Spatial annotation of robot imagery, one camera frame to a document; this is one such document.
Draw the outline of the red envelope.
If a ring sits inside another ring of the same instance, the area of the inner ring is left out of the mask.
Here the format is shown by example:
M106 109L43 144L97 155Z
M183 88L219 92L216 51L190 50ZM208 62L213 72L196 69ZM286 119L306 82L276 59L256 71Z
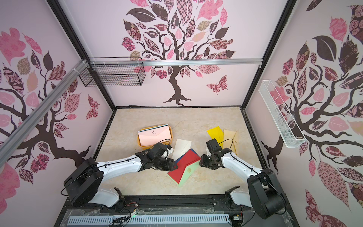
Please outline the red envelope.
M183 159L176 164L177 169L168 172L168 176L178 185L186 166L190 163L200 161L200 159L200 156L194 156L193 153L190 155L185 155Z

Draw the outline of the light green envelope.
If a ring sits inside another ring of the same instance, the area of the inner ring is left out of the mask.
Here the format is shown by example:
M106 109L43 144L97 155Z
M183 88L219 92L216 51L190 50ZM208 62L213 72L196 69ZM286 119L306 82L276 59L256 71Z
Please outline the light green envelope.
M195 170L198 167L199 167L199 161L188 164L181 176L178 186L182 187L184 185L184 183L188 180L188 178L195 172Z

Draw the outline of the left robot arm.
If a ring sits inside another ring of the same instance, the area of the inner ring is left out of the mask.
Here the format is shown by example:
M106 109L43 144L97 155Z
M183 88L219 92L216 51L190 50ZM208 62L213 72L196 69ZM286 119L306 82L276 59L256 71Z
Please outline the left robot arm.
M105 189L101 184L124 174L147 169L167 172L177 170L175 160L168 157L172 152L171 145L159 142L124 159L96 162L89 158L64 181L66 196L75 208L91 204L122 212L126 207L126 199L121 190L117 187Z

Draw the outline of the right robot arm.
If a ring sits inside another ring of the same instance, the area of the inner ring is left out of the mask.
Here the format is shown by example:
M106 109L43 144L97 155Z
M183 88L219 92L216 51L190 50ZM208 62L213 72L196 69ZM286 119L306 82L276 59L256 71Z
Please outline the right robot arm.
M260 169L239 158L229 148L222 148L216 139L206 142L208 154L203 154L199 165L211 170L227 168L247 183L248 191L239 186L226 192L233 205L252 208L262 219L287 211L287 199L275 173Z

